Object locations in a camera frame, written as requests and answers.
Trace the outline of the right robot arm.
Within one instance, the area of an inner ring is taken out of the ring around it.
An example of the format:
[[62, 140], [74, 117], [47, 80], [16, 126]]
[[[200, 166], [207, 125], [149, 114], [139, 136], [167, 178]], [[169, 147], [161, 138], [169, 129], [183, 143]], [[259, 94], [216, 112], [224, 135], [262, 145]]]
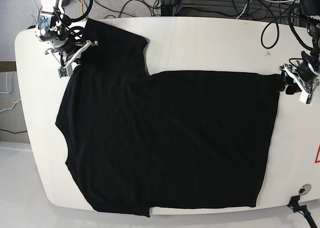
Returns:
[[65, 13], [65, 7], [71, 0], [40, 0], [41, 8], [36, 21], [36, 36], [42, 42], [51, 45], [51, 52], [59, 53], [59, 70], [65, 72], [78, 62], [82, 53], [90, 46], [96, 46], [97, 41], [85, 40], [84, 28], [71, 25], [84, 20], [90, 13], [93, 1], [89, 0], [86, 11], [78, 18], [70, 18]]

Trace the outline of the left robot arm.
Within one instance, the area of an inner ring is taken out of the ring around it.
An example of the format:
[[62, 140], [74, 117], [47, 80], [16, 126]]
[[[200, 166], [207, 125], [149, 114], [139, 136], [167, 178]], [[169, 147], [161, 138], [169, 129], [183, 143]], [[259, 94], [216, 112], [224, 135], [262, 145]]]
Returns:
[[[312, 38], [312, 47], [306, 45], [299, 37], [292, 23], [294, 9], [300, 8], [302, 17], [306, 18], [306, 29]], [[309, 54], [301, 52], [301, 63], [290, 64], [289, 70], [298, 78], [308, 94], [312, 94], [317, 86], [316, 79], [320, 76], [320, 0], [299, 0], [288, 10], [288, 25], [303, 48]]]

